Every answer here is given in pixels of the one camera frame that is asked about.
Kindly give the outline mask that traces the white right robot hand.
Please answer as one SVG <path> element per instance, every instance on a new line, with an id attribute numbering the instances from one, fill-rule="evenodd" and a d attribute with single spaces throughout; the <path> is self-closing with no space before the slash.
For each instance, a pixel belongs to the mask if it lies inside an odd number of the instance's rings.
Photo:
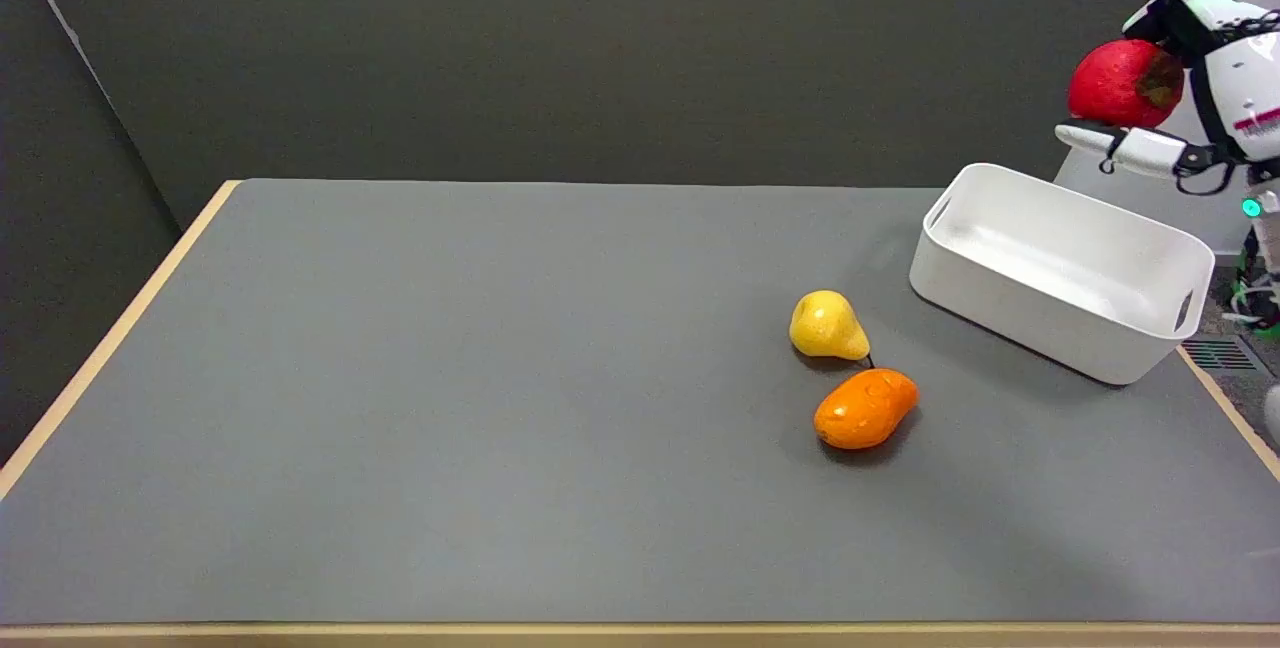
<path id="1" fill-rule="evenodd" d="M 1238 0 L 1151 0 L 1094 47 L 1068 88 L 1057 140 L 1102 173 L 1222 193 L 1236 172 L 1277 177 L 1277 12 Z"/>

